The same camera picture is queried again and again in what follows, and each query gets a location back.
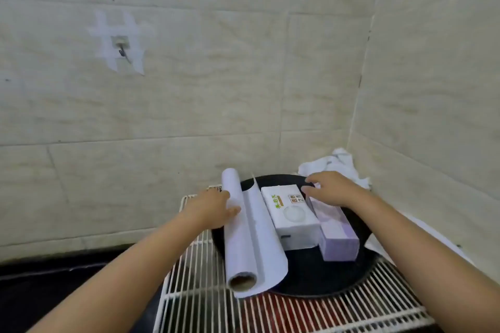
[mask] cardboard tube core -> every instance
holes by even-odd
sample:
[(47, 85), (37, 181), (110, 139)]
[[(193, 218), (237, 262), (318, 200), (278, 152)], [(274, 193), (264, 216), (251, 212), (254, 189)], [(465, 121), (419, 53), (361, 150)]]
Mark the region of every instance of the cardboard tube core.
[(248, 291), (257, 283), (255, 274), (239, 273), (229, 280), (229, 287), (234, 291)]

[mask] person's left hand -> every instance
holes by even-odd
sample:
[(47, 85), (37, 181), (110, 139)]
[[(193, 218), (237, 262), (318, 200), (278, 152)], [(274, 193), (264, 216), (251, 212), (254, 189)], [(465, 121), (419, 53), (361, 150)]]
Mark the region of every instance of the person's left hand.
[(213, 188), (201, 191), (196, 197), (189, 199), (184, 212), (192, 215), (203, 226), (203, 229), (216, 229), (224, 226), (240, 213), (240, 207), (226, 208), (229, 192), (219, 192)]

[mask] white tape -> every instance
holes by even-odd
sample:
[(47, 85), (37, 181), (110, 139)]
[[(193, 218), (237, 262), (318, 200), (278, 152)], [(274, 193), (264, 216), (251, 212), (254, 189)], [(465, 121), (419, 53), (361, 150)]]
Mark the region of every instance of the white tape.
[(129, 12), (123, 12), (124, 25), (109, 26), (106, 18), (106, 13), (101, 10), (96, 10), (95, 27), (87, 28), (89, 34), (93, 37), (101, 38), (101, 48), (96, 53), (97, 58), (106, 59), (106, 64), (112, 70), (118, 71), (116, 59), (123, 58), (118, 48), (113, 47), (111, 37), (125, 36), (128, 37), (129, 48), (126, 49), (127, 56), (132, 62), (132, 66), (136, 72), (144, 75), (142, 66), (142, 58), (144, 57), (144, 50), (139, 43), (140, 29), (135, 23), (134, 16)]

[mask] forearm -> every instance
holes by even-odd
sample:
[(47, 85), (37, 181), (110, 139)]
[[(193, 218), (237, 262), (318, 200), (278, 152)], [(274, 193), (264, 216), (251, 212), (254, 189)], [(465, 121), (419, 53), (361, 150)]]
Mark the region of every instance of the forearm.
[(366, 193), (353, 210), (446, 331), (500, 331), (498, 284), (382, 199)]
[(30, 333), (125, 333), (162, 280), (203, 230), (192, 215), (178, 214), (83, 284)]

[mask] wire shelf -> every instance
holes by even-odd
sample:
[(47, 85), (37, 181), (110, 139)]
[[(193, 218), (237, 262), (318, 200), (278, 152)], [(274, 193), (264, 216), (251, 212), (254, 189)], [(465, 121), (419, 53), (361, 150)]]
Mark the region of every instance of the wire shelf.
[[(194, 196), (183, 197), (180, 209)], [(226, 287), (222, 258), (206, 230), (166, 276), (153, 333), (399, 332), (433, 323), (401, 274), (382, 258), (361, 284), (335, 297), (264, 292), (237, 299)]]

